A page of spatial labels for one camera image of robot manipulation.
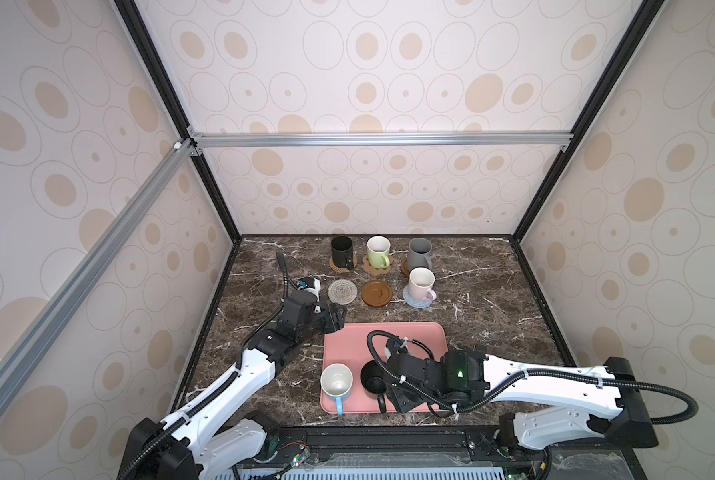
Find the cork paw print coaster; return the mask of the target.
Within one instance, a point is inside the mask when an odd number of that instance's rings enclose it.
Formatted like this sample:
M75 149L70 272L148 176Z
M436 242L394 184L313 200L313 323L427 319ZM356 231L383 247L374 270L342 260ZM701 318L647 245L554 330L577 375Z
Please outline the cork paw print coaster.
M393 271L393 260L389 260L389 266L387 266L387 268L374 268L369 263L369 258L365 255L363 256L363 271L371 277L385 276Z

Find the pink mug white inside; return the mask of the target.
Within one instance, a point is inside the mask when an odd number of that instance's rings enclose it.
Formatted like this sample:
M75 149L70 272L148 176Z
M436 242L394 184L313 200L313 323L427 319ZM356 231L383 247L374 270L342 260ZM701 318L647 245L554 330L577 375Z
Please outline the pink mug white inside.
M417 302L433 302L437 292L433 290L435 274L429 268L417 267L409 272L409 295Z

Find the white grey round coaster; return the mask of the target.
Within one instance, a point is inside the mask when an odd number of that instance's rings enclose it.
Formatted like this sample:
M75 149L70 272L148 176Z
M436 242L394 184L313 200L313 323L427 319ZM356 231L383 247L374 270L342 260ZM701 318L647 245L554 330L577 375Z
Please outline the white grey round coaster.
M351 304L357 298L356 285L346 279L333 281L327 289L327 295L332 303L339 305Z

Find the black mug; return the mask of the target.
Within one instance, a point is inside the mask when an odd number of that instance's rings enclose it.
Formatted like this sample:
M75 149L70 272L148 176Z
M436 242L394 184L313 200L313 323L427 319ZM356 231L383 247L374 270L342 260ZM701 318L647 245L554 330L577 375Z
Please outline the black mug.
M354 269L353 242L347 236L335 236L331 239L331 259L340 268Z
M371 360L361 369L361 385L363 389L377 398L379 412L387 413L387 402L385 401L385 393L387 393L387 384L383 379L383 370L375 360Z

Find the woven rattan coaster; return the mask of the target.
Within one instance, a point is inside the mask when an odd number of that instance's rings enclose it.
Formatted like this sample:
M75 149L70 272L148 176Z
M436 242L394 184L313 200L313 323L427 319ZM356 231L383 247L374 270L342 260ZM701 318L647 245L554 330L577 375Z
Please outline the woven rattan coaster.
M336 266L333 259L329 259L329 267L331 270L333 270L334 272L336 272L338 274L347 274L347 273L353 272L353 270L349 270L347 268L340 268L340 267Z

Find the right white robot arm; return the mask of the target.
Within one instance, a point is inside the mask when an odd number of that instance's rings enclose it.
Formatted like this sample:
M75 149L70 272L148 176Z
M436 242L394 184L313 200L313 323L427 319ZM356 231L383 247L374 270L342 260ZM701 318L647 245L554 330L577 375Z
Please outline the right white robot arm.
M451 350L441 360L399 349L377 362L395 409L421 404L451 414L475 412L493 402L541 404L543 410L507 413L497 442L507 449L541 450L565 441L603 438L630 448L655 448L655 428L697 415L685 392L638 382L629 362L611 357L587 368L525 364L493 355Z

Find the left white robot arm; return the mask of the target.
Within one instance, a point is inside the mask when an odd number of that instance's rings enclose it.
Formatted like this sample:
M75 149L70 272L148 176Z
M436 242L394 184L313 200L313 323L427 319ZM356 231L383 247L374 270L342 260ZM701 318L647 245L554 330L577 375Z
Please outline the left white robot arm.
M219 429L253 394L267 386L303 344L335 333L347 309L296 292L242 344L235 364L199 396L159 422L142 420L129 434L119 479L210 479L257 456L274 428L266 417Z

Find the small brown wooden coaster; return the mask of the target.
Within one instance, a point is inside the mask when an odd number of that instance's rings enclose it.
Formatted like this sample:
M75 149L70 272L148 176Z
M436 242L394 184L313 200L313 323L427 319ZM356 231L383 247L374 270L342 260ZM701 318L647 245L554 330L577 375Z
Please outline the small brown wooden coaster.
M393 290L387 282L381 280L369 281L361 289L361 299L369 307L385 307L393 300Z

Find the grey mug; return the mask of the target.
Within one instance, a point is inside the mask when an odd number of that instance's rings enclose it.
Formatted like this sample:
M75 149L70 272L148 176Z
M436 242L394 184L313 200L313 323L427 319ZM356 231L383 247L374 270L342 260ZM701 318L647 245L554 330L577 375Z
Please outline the grey mug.
M409 241L407 250L407 269L413 271L415 268L431 269L431 242L425 238L413 238Z

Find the light blue woven coaster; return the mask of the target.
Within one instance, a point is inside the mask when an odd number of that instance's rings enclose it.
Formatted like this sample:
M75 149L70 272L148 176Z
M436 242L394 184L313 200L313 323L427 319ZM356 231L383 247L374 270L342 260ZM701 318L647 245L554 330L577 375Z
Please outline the light blue woven coaster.
M437 294L433 290L429 290L429 295L425 299L417 300L411 295L411 288L408 285L403 288L403 301L413 308L425 309L431 306L435 300L437 300Z

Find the green mug white inside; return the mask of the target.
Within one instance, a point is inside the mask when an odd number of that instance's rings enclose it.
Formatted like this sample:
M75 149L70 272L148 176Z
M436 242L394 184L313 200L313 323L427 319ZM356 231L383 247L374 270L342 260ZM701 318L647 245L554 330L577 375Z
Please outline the green mug white inside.
M391 242L385 237L375 235L367 240L367 260L372 268L385 270L391 266L389 258Z

